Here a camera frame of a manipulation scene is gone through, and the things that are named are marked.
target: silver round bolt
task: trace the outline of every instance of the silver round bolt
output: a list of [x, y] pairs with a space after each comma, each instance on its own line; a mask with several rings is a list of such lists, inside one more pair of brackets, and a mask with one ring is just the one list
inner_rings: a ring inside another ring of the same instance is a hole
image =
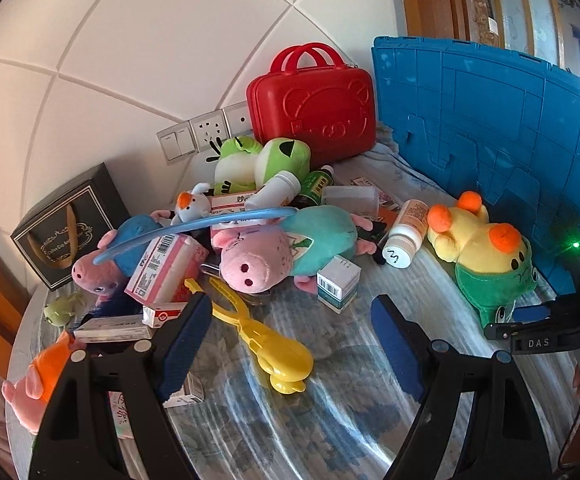
[[74, 352], [72, 352], [72, 355], [70, 355], [70, 360], [73, 363], [80, 363], [85, 358], [86, 358], [86, 351], [85, 350], [75, 350]]
[[450, 345], [443, 339], [435, 339], [432, 342], [432, 349], [440, 354], [445, 354], [450, 349]]
[[497, 361], [499, 361], [500, 363], [503, 363], [505, 365], [512, 362], [512, 355], [510, 355], [505, 350], [497, 351], [497, 353], [495, 354], [495, 357], [497, 358]]
[[150, 341], [148, 341], [147, 339], [141, 339], [136, 343], [134, 343], [134, 350], [136, 350], [137, 352], [147, 352], [151, 346], [152, 343]]

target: white duck plush toy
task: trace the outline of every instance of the white duck plush toy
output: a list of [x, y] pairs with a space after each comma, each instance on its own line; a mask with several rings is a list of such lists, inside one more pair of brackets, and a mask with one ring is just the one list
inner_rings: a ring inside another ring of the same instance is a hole
[[199, 218], [210, 216], [210, 201], [203, 193], [212, 186], [207, 182], [201, 182], [193, 187], [192, 191], [179, 193], [174, 207], [174, 218], [171, 225], [192, 222]]

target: small white and teal box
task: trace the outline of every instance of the small white and teal box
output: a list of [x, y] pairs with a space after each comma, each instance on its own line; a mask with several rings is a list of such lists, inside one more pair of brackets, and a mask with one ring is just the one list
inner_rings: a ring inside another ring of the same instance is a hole
[[337, 314], [356, 297], [361, 267], [341, 256], [335, 256], [317, 272], [317, 295]]

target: blue crate lid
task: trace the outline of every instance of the blue crate lid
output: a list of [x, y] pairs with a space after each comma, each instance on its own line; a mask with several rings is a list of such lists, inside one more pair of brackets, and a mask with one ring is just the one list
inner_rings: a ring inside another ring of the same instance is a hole
[[458, 197], [476, 190], [492, 221], [532, 241], [534, 264], [560, 293], [580, 238], [580, 77], [487, 45], [374, 40], [379, 119], [400, 154]]

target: blue gripper pad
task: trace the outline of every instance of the blue gripper pad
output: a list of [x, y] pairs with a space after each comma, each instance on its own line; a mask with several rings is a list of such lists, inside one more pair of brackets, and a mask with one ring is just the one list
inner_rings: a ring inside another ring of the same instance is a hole
[[400, 154], [455, 197], [481, 193], [557, 293], [573, 292], [560, 258], [580, 225], [580, 77], [459, 40], [380, 37], [372, 58]]
[[419, 361], [416, 349], [410, 345], [403, 330], [414, 328], [418, 329], [425, 339], [427, 336], [419, 325], [405, 321], [394, 303], [385, 295], [372, 300], [370, 321], [399, 386], [417, 402], [422, 402], [426, 394], [422, 370], [424, 364]]
[[[174, 392], [181, 389], [211, 321], [212, 303], [210, 298], [204, 294], [203, 298], [195, 305], [194, 312], [179, 331], [177, 338], [170, 345], [163, 359], [163, 367], [160, 370], [161, 383], [155, 390], [159, 402], [165, 402]], [[169, 323], [174, 322], [176, 320], [168, 321], [159, 330], [166, 329], [171, 326]]]

